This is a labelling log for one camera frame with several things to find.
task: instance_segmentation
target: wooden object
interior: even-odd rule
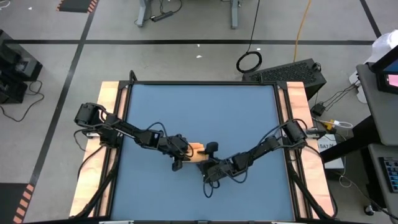
[[[116,94],[118,92],[119,82],[103,82],[101,86],[101,91],[98,97],[98,104],[105,106],[108,111],[113,111]],[[290,105],[293,112],[294,118],[300,118],[304,120],[308,127],[312,127],[312,119],[310,110],[308,107],[307,97],[305,95],[304,85],[301,82],[288,82],[287,83]],[[287,110],[285,107],[285,101],[283,96],[283,91],[279,91],[280,99],[282,104],[282,112],[284,118],[287,119]],[[121,98],[121,106],[119,109],[119,117],[122,116],[122,111],[124,108],[124,103],[126,101],[126,91],[123,92]],[[307,140],[308,144],[318,150],[317,141],[313,139]],[[84,159],[93,153],[99,147],[98,139],[89,139],[86,147],[86,152]],[[197,154],[197,151],[204,150],[203,145],[197,143],[191,143],[195,150],[195,155],[192,158],[193,162],[201,161],[206,158],[203,155]],[[111,152],[111,162],[109,168],[113,163],[114,151]],[[76,187],[75,197],[72,203],[72,209],[70,215],[76,215],[80,212],[87,202],[90,200],[92,195],[96,192],[102,171],[102,166],[105,158],[105,150],[97,153],[93,156],[82,168],[80,172],[80,178]],[[321,205],[327,214],[333,214],[333,206],[331,204],[331,198],[329,195],[328,185],[326,182],[325,173],[323,170],[322,161],[318,155],[312,152],[310,149],[304,149],[302,151],[302,163],[304,174],[307,182],[307,187],[312,193],[317,202]],[[305,217],[305,207],[303,203],[303,196],[300,190],[297,189],[298,204],[300,210],[300,216]],[[102,199],[100,215],[105,215],[106,207],[108,202],[109,187],[105,191]]]

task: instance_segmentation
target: gray floor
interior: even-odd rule
[[[244,39],[250,38],[255,0],[242,1],[239,27],[230,29],[229,4],[219,0],[183,0],[182,10],[163,21],[134,25],[138,1],[100,0],[88,40],[170,40],[170,39]],[[87,14],[57,12],[59,0],[12,0],[0,11],[0,29],[14,39],[79,40]],[[367,0],[382,33],[398,27],[398,2]],[[306,0],[263,0],[259,10],[254,39],[294,40],[300,25]],[[165,10],[177,6],[167,3]],[[155,1],[153,14],[159,13]],[[301,39],[303,40],[375,40],[376,36],[359,0],[317,0],[308,12]],[[24,45],[40,60],[44,69],[39,79],[44,82],[45,99],[33,107],[21,123],[0,116],[0,182],[28,182],[43,145],[54,109],[68,75],[77,45]],[[67,218],[76,186],[76,172],[83,157],[72,134],[78,129],[73,118],[81,103],[96,102],[102,81],[125,80],[131,69],[140,80],[240,80],[236,60],[247,45],[85,45],[81,53],[57,128],[29,205],[26,222]],[[263,55],[262,68],[289,63],[293,60],[293,45],[253,45]],[[370,45],[300,45],[298,60],[313,58],[321,63],[327,84],[318,101],[327,99],[346,88],[355,66],[371,54]],[[245,67],[254,58],[243,62]],[[360,103],[352,91],[322,118],[357,124],[369,115],[368,107]],[[5,109],[15,117],[22,115],[35,100],[26,96],[21,105]],[[356,173],[354,162],[348,162],[348,174]],[[368,217],[362,212],[367,201],[355,189],[344,189],[331,181],[330,188],[339,206],[342,220],[388,223],[377,213]]]

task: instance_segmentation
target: blue table surface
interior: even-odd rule
[[[251,149],[279,124],[272,86],[134,85],[130,101],[127,122],[146,128],[160,121],[169,135],[204,145],[216,141],[219,158]],[[124,138],[111,219],[294,219],[282,150],[256,160],[243,184],[221,179],[212,198],[204,196],[195,164],[173,172],[172,163]]]

